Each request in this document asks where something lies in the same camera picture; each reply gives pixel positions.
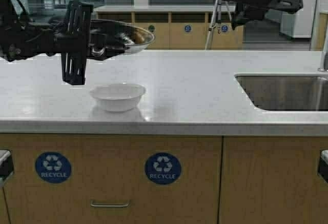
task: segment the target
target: cabinet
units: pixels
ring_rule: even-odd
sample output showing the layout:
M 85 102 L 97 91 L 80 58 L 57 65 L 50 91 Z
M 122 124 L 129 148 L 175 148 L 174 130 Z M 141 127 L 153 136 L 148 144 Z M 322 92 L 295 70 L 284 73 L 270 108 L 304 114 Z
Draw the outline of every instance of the cabinet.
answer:
M 170 24 L 168 13 L 135 13 L 134 25 L 145 28 L 155 35 L 148 49 L 170 48 Z
M 154 43 L 147 49 L 185 49 L 203 50 L 205 48 L 210 12 L 97 12 L 99 19 L 112 19 L 132 23 L 145 28 L 155 35 Z M 222 14 L 223 26 L 228 30 L 222 34 L 214 33 L 212 50 L 242 49 L 243 29 L 238 27 L 232 31 L 229 16 Z
M 238 50 L 242 48 L 243 27 L 232 30 L 231 23 L 223 22 L 221 33 L 217 29 L 213 34 L 212 50 Z
M 0 223 L 9 224 L 5 196 L 2 189 L 0 189 Z
M 324 40 L 326 37 L 327 31 L 327 22 L 328 22 L 328 14 L 320 13 L 319 16 L 319 25 L 317 29 L 317 38 L 316 38 L 316 46 L 313 50 L 322 51 L 324 46 Z
M 221 138 L 1 134 L 0 148 L 11 150 L 15 166 L 5 186 L 11 224 L 217 223 Z M 44 152 L 69 160 L 67 181 L 50 184 L 37 175 Z M 147 159 L 158 152 L 181 163 L 170 185 L 145 175 Z M 92 199 L 130 205 L 93 208 Z
M 326 223 L 317 169 L 327 149 L 328 138 L 224 138 L 219 223 Z
M 172 13 L 171 49 L 204 49 L 205 13 Z

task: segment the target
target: blue recycle sticker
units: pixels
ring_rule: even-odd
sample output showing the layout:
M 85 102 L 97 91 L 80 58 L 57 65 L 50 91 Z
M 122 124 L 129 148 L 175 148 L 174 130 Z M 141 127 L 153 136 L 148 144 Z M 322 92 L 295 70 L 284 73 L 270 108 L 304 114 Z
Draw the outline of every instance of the blue recycle sticker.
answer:
M 191 30 L 192 30 L 192 27 L 191 27 L 190 25 L 186 25 L 186 26 L 184 27 L 184 31 L 185 31 L 186 33 L 190 33 Z
M 180 177 L 181 164 L 169 153 L 157 153 L 146 161 L 145 174 L 150 181 L 158 185 L 168 185 Z
M 35 170 L 41 179 L 52 184 L 68 180 L 72 173 L 68 159 L 57 152 L 41 154 L 35 161 Z
M 221 27 L 221 30 L 222 30 L 223 33 L 226 33 L 226 32 L 229 31 L 229 27 L 228 27 L 227 25 L 223 25 L 223 26 Z

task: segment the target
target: stainless steel sink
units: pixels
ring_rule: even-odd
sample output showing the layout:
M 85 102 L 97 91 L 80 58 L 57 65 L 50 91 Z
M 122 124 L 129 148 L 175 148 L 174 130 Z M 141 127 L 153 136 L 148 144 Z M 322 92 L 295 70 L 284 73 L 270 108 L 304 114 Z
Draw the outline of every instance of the stainless steel sink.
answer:
M 328 78 L 238 76 L 252 103 L 270 111 L 328 111 Z

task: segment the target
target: countertop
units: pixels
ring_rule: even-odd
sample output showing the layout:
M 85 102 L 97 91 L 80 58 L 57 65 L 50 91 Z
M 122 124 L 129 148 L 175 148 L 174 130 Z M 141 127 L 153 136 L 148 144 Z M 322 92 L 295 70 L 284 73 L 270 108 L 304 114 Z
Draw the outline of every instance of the countertop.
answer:
M 214 9 L 213 5 L 209 6 L 194 6 L 194 5 L 183 5 L 183 6 L 112 6 L 105 5 L 94 9 L 97 13 L 104 12 L 212 12 Z M 233 12 L 235 6 L 229 6 L 229 10 Z M 225 4 L 222 6 L 222 11 L 227 12 Z
M 324 75 L 321 52 L 143 51 L 88 61 L 85 86 L 62 82 L 60 56 L 0 59 L 0 132 L 328 136 L 328 112 L 255 108 L 236 74 Z M 95 106 L 97 85 L 129 82 L 147 93 L 137 109 Z

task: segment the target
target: cabinet handle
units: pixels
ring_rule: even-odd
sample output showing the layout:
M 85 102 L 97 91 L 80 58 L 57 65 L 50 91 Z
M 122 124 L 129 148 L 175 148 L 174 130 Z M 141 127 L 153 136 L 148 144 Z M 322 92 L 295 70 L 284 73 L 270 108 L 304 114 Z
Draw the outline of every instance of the cabinet handle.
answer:
M 107 205 L 107 204 L 95 203 L 95 201 L 92 200 L 90 205 L 91 207 L 94 208 L 126 208 L 130 205 L 130 201 L 121 205 Z
M 321 152 L 318 173 L 328 183 L 328 151 Z

